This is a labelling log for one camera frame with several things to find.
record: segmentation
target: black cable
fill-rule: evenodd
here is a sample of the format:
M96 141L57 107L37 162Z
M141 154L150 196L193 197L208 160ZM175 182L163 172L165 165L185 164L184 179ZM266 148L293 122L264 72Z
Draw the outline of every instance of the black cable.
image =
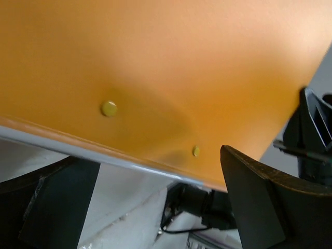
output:
M191 246L190 246L190 241L189 241L189 236L188 236L188 238L187 238L187 247L188 247L188 249L191 248Z
M163 227L161 227L161 230L164 233L168 233L168 234L180 234L180 233L187 233L187 232L206 231L206 230L210 230L211 228L212 227L205 227L205 228L194 228L194 229L188 229L188 230L168 231L168 230L164 229Z

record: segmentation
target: black mount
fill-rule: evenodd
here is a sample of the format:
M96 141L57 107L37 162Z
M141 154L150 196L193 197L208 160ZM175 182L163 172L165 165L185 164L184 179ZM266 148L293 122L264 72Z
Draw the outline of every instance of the black mount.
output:
M67 157L0 183L0 248L77 248L99 168Z
M275 147L297 156L300 178L327 186L332 186L331 104L332 95L321 99L311 89L302 89L283 142L274 142Z

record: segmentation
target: black mechanical part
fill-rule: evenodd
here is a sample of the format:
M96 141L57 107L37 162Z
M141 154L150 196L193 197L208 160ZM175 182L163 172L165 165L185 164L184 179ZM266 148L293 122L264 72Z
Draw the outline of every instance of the black mechanical part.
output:
M168 191L161 227L168 224L167 214L175 214L169 217L170 220L181 212L202 217L202 224L208 228L236 229L228 194L225 192L207 192L192 185L178 183Z
M300 104L283 134L283 150L298 157L299 177L332 186L332 96L319 98L309 89L300 92ZM296 150L306 151L297 155Z
M244 249L331 248L332 188L290 176L230 146L220 154Z
M0 248L76 249L99 167L68 157L0 183Z

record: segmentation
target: yellow dot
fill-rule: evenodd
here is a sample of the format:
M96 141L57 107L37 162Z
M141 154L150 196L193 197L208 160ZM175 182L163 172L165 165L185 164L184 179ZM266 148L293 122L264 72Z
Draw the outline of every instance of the yellow dot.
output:
M197 157L199 156L199 153L200 153L200 148L198 146L195 146L193 149L192 149L192 154Z
M116 114L118 107L112 101L105 101L101 106L102 114L106 117L112 117Z

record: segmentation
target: orange plastic surface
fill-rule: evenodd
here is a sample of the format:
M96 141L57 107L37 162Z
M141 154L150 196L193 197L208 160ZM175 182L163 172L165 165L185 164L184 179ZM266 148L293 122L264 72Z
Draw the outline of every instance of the orange plastic surface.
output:
M223 189L220 147L259 159L331 40L331 0L4 0L0 125Z

